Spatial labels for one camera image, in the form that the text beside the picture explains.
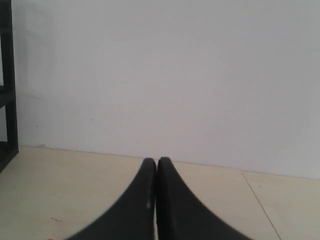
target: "black shelf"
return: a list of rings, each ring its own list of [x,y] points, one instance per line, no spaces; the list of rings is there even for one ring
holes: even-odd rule
[[[1,172],[19,152],[11,0],[0,0],[0,41],[3,72],[3,86],[0,86],[0,108],[5,107],[7,138],[6,142],[0,141]]]

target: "tile grout line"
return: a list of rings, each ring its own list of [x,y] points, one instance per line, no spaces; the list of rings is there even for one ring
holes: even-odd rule
[[[280,235],[279,235],[279,233],[278,233],[277,229],[275,228],[274,224],[273,224],[273,223],[272,223],[272,221],[270,220],[270,218],[269,218],[269,216],[268,216],[268,214],[267,214],[267,212],[266,212],[265,208],[262,206],[262,204],[261,204],[261,202],[260,202],[259,198],[257,197],[257,195],[256,195],[255,191],[253,190],[253,188],[251,187],[250,183],[248,182],[248,180],[247,180],[247,178],[246,178],[246,176],[245,176],[245,174],[244,174],[244,171],[241,171],[241,174],[242,174],[242,176],[244,177],[244,179],[245,179],[246,183],[248,184],[249,188],[251,189],[251,191],[252,191],[253,195],[255,196],[256,200],[257,200],[257,201],[258,201],[258,203],[260,204],[260,206],[261,206],[261,208],[262,208],[262,210],[263,210],[264,214],[265,214],[265,215],[266,215],[266,217],[268,218],[268,220],[269,220],[269,222],[270,222],[271,226],[273,227],[273,229],[274,229],[274,231],[275,231],[276,235],[278,236],[279,240],[281,240],[281,237],[280,237]]]

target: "beige floor tile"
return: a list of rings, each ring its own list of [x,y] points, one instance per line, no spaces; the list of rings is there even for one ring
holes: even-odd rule
[[[0,240],[64,239],[108,209],[142,160],[21,147],[0,174]]]
[[[229,225],[255,240],[279,239],[240,170],[174,165],[193,193]]]
[[[282,240],[320,239],[320,181],[243,173]]]

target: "white wall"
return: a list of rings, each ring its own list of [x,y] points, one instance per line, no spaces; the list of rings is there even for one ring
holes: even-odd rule
[[[21,144],[320,179],[320,1],[13,7]]]

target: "floor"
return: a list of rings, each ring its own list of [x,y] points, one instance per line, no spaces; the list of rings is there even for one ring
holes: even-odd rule
[[[63,240],[109,208],[142,159],[21,147],[0,174],[0,239]],[[320,181],[175,162],[215,214],[255,240],[319,240]]]

